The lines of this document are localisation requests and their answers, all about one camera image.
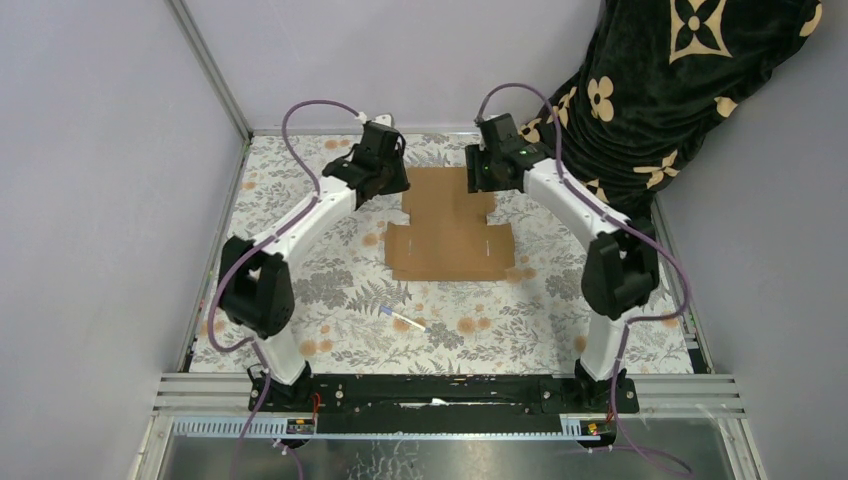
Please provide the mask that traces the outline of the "brown cardboard box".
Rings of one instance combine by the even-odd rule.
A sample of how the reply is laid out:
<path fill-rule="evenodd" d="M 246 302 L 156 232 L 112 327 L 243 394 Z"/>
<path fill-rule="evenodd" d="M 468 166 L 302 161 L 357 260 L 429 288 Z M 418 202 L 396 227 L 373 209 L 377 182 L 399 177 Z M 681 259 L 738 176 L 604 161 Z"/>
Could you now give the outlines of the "brown cardboard box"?
<path fill-rule="evenodd" d="M 408 223 L 390 223 L 385 264 L 401 281 L 500 281 L 515 266 L 510 224 L 491 224 L 492 192 L 469 193 L 460 167 L 413 167 L 401 210 Z"/>

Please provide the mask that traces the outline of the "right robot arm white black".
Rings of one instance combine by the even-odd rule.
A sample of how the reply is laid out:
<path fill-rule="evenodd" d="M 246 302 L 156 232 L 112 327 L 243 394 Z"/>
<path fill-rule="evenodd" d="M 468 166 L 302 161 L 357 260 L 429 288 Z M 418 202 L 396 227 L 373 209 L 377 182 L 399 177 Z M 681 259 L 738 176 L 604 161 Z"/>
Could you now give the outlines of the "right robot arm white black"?
<path fill-rule="evenodd" d="M 580 289 L 593 312 L 573 386 L 575 402 L 597 412 L 613 398 L 610 383 L 627 321 L 643 314 L 659 285 L 650 222 L 603 204 L 543 143 L 528 143 L 509 114 L 478 119 L 479 143 L 465 150 L 471 193 L 517 190 L 547 208 L 586 252 Z"/>

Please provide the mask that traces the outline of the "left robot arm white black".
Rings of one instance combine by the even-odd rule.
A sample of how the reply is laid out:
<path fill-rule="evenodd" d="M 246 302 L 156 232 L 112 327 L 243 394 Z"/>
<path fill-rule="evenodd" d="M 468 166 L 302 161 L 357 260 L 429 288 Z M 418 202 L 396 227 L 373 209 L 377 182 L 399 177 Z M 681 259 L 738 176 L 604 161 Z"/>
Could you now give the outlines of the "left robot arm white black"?
<path fill-rule="evenodd" d="M 215 306 L 238 325 L 275 381 L 272 398 L 288 411 L 309 401 L 307 368 L 288 327 L 295 311 L 291 270 L 333 226 L 376 196 L 409 189 L 405 139 L 382 114 L 362 122 L 350 152 L 316 176 L 312 193 L 266 231 L 229 238 L 221 252 Z"/>

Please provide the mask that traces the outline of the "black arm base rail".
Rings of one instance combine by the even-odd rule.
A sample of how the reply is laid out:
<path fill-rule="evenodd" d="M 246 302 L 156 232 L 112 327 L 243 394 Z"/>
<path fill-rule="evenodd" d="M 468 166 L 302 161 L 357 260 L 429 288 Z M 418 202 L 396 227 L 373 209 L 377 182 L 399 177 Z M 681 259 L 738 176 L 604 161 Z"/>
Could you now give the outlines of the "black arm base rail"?
<path fill-rule="evenodd" d="M 624 377 L 594 384 L 553 375 L 305 374 L 292 386 L 267 382 L 259 372 L 249 378 L 251 408 L 344 424 L 365 418 L 394 425 L 407 418 L 416 425 L 449 420 L 489 425 L 554 415 L 609 421 L 614 413 L 640 410 L 635 385 Z"/>

